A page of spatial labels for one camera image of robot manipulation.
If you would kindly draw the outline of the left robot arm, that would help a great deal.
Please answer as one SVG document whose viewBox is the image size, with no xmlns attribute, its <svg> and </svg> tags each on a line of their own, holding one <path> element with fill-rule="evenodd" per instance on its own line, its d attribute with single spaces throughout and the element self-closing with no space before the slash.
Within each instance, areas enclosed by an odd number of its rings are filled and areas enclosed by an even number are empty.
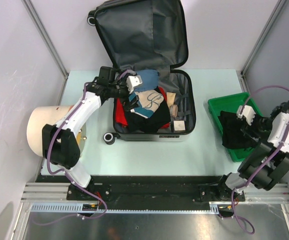
<svg viewBox="0 0 289 240">
<path fill-rule="evenodd" d="M 42 128 L 42 155 L 51 175 L 63 172 L 69 181 L 79 186 L 77 193 L 84 200 L 91 199 L 95 187 L 91 175 L 80 162 L 81 150 L 77 136 L 90 116 L 110 98 L 128 98 L 143 83 L 136 71 L 120 73 L 113 67 L 102 66 L 99 75 L 83 85 L 81 98 L 69 112 L 53 125 Z"/>
</svg>

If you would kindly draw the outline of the blue cloth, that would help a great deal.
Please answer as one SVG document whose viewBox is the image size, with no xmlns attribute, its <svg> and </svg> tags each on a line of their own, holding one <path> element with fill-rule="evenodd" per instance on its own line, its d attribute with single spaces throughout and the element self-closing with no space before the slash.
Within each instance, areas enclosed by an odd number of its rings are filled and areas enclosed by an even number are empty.
<svg viewBox="0 0 289 240">
<path fill-rule="evenodd" d="M 155 69 L 144 69 L 137 71 L 141 77 L 142 84 L 135 88 L 136 92 L 154 90 L 158 87 L 159 73 Z"/>
</svg>

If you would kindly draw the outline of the white black space suitcase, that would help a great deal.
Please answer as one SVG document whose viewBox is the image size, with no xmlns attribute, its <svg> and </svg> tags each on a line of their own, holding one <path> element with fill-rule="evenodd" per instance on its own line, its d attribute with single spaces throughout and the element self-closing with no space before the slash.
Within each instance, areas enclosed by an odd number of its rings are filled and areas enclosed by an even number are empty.
<svg viewBox="0 0 289 240">
<path fill-rule="evenodd" d="M 181 142 L 196 125 L 190 76 L 183 70 L 189 57 L 185 13 L 179 0 L 109 0 L 88 13 L 113 64 L 120 70 L 158 71 L 158 87 L 176 93 L 178 117 L 156 133 L 130 132 L 113 118 L 113 128 L 124 141 Z M 174 121 L 185 121 L 185 131 L 174 131 Z"/>
</svg>

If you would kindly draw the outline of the red cloth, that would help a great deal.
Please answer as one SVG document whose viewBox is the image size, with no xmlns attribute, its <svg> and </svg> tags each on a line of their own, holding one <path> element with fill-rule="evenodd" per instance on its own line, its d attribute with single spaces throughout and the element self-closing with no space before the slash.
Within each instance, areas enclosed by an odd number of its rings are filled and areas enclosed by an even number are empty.
<svg viewBox="0 0 289 240">
<path fill-rule="evenodd" d="M 158 87 L 158 89 L 161 92 L 161 94 L 163 95 L 164 100 L 167 100 L 167 94 L 165 93 L 163 88 L 162 87 Z M 125 112 L 124 112 L 124 109 L 123 109 L 123 105 L 122 105 L 120 99 L 117 99 L 115 101 L 114 121 L 115 121 L 115 123 L 120 124 L 124 128 L 126 128 L 128 126 L 128 122 L 127 122 L 126 117 L 125 117 Z M 169 123 L 166 123 L 161 128 L 165 129 L 165 128 L 169 127 L 169 125 L 170 125 Z"/>
</svg>

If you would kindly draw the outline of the teal cream sock towel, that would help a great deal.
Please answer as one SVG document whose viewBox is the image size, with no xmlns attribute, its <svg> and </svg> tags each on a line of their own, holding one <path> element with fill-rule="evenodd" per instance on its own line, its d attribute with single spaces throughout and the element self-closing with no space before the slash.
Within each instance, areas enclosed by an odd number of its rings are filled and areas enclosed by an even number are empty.
<svg viewBox="0 0 289 240">
<path fill-rule="evenodd" d="M 142 92 L 134 91 L 129 97 L 129 101 L 136 100 L 137 106 L 131 112 L 145 119 L 150 118 L 164 101 L 164 96 L 156 90 Z"/>
</svg>

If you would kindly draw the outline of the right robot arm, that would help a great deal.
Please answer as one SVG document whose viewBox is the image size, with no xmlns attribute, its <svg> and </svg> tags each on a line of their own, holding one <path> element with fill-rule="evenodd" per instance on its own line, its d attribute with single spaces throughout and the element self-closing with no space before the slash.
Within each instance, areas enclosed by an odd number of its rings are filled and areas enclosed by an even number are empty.
<svg viewBox="0 0 289 240">
<path fill-rule="evenodd" d="M 249 106 L 236 113 L 221 111 L 222 144 L 230 150 L 250 149 L 236 173 L 224 175 L 215 188 L 221 201 L 241 192 L 249 184 L 271 190 L 289 171 L 289 101 L 263 117 Z"/>
</svg>

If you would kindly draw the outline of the black clothing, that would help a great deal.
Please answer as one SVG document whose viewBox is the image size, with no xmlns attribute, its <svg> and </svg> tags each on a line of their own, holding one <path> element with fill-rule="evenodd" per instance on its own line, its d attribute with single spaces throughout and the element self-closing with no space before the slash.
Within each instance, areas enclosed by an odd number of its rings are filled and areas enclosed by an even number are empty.
<svg viewBox="0 0 289 240">
<path fill-rule="evenodd" d="M 221 111 L 218 119 L 222 126 L 222 145 L 231 150 L 255 148 L 258 140 L 244 135 L 242 127 L 247 124 L 233 112 Z"/>
</svg>

